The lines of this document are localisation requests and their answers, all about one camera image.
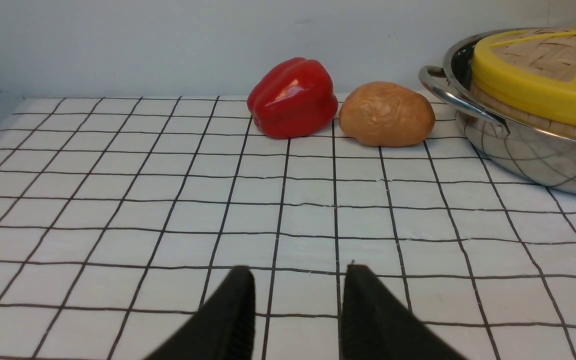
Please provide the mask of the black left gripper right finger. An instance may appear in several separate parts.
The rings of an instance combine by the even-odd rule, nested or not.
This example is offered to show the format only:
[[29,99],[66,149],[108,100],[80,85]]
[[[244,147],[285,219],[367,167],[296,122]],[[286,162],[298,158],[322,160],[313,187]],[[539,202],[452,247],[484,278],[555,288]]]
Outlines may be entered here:
[[464,360],[393,296],[371,269],[350,264],[343,285],[345,360]]

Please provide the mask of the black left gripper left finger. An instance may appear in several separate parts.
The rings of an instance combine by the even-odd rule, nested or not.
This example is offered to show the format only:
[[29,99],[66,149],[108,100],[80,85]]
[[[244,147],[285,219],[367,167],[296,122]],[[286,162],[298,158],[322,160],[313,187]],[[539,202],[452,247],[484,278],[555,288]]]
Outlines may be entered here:
[[204,303],[147,360],[251,360],[256,287],[248,266],[235,266]]

